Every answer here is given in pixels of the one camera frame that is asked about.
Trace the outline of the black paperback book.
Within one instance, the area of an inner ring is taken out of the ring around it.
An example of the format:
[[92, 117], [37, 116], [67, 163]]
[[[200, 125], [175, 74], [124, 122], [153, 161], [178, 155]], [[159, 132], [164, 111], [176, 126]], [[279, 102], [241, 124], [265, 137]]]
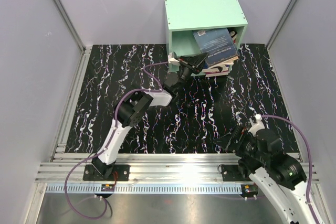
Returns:
[[233, 43], [237, 43], [237, 38], [238, 38], [237, 30], [234, 28], [229, 28], [228, 31], [229, 31], [229, 34], [231, 36]]

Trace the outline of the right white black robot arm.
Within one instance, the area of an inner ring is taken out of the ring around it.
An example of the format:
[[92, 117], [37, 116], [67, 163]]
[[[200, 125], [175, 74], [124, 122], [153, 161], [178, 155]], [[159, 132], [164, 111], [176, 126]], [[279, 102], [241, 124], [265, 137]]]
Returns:
[[256, 114], [249, 129], [237, 125], [214, 143], [239, 157], [238, 176], [261, 189], [283, 223], [324, 223], [311, 199], [312, 163], [304, 172], [284, 151], [280, 137], [264, 126], [264, 118]]

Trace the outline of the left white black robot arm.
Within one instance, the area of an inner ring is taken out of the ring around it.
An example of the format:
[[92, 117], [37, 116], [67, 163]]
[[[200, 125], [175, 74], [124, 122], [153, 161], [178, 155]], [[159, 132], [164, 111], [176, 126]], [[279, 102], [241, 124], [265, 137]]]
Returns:
[[108, 180], [112, 176], [117, 154], [128, 132], [136, 126], [152, 106], [169, 106], [182, 91], [191, 75], [202, 72], [208, 53], [189, 56], [177, 56], [169, 53], [168, 62], [179, 66], [177, 72], [168, 72], [164, 81], [159, 82], [156, 90], [137, 88], [129, 91], [120, 99], [114, 110], [114, 118], [110, 131], [102, 147], [92, 157], [91, 172], [100, 180]]

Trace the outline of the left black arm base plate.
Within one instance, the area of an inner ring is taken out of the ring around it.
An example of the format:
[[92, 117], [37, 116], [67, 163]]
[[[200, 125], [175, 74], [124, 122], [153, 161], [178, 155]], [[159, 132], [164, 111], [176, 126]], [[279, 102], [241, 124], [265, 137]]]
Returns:
[[130, 165], [125, 164], [116, 164], [112, 167], [112, 169], [108, 169], [105, 175], [101, 175], [93, 165], [86, 165], [85, 171], [83, 174], [84, 181], [99, 181], [99, 182], [107, 182], [107, 181], [115, 181], [117, 180], [122, 182], [127, 182], [129, 180], [130, 174]]

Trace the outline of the purple 117-Storey Treehouse book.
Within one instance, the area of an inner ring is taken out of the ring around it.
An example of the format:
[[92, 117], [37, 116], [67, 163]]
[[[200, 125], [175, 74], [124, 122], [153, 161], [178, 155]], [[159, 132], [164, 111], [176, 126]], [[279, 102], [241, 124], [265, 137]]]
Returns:
[[218, 77], [218, 76], [227, 76], [230, 73], [230, 70], [226, 71], [215, 71], [215, 72], [207, 72], [205, 77]]

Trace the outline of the dark blue hardcover book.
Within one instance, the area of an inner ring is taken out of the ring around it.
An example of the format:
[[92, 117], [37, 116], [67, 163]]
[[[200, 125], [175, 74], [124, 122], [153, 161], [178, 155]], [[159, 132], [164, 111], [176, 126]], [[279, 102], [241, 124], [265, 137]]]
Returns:
[[207, 53], [207, 69], [238, 59], [238, 49], [227, 28], [195, 30], [193, 35], [201, 53]]

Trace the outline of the blue orange Jane Eyre book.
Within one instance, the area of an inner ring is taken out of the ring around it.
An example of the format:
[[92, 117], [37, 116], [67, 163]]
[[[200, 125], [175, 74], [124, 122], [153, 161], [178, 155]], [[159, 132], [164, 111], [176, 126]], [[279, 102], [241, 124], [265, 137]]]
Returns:
[[202, 72], [205, 74], [230, 72], [233, 65], [234, 65], [233, 61], [218, 63], [210, 67], [208, 67], [207, 64], [205, 64]]

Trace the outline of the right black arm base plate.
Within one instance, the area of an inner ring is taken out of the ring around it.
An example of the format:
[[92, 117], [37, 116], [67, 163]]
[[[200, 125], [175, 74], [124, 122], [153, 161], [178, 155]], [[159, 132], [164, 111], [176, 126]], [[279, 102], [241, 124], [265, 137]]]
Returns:
[[247, 182], [250, 179], [244, 177], [238, 170], [238, 165], [227, 165], [220, 164], [218, 166], [218, 171], [222, 175], [222, 180], [224, 182]]

